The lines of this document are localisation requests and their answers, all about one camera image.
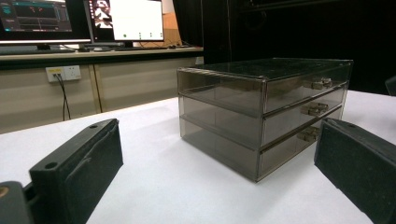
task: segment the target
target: monitor screen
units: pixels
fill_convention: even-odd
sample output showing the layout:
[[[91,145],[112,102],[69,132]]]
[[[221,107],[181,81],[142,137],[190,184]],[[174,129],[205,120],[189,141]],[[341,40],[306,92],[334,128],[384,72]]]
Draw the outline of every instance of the monitor screen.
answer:
[[[89,0],[93,41],[163,41],[158,0]]]
[[[88,43],[81,0],[0,0],[0,45]]]

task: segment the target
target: drawer handle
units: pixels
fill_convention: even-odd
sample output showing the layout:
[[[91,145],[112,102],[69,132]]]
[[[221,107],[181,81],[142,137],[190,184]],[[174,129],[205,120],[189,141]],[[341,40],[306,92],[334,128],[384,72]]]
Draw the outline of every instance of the drawer handle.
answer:
[[[330,88],[332,86],[332,79],[329,77],[323,77],[320,80],[306,81],[304,87],[312,90],[322,90],[323,88]]]
[[[301,113],[310,116],[319,116],[329,110],[329,106],[322,103],[311,102],[301,107]]]
[[[318,134],[319,134],[319,128],[308,127],[304,129],[302,132],[297,133],[297,138],[305,142],[315,142],[318,139]]]

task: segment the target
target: smoked acrylic box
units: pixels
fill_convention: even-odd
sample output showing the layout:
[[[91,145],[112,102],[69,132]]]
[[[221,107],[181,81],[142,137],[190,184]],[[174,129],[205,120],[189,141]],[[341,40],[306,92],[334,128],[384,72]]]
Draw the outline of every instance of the smoked acrylic box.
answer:
[[[177,69],[180,135],[260,181],[340,119],[353,62],[261,59]]]

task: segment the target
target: power cord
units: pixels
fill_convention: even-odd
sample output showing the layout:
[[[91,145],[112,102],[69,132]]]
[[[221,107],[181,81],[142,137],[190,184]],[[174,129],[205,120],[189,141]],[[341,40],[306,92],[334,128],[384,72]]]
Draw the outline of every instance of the power cord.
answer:
[[[66,96],[66,91],[64,90],[64,80],[62,79],[61,74],[54,74],[54,76],[56,77],[56,79],[58,79],[59,84],[61,85],[62,91],[64,93],[64,108],[67,108],[67,114],[69,116],[69,119],[71,119],[70,117],[70,109],[69,109],[69,103],[67,102],[67,96]]]

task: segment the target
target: white table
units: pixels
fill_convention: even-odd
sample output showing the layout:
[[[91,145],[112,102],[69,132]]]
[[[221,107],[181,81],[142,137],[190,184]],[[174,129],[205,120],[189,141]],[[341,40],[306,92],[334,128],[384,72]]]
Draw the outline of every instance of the white table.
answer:
[[[179,135],[177,98],[0,135],[0,182],[85,127],[120,120],[124,165],[88,223],[371,223],[314,165],[309,147],[253,183]],[[343,120],[396,144],[396,98],[349,91]]]

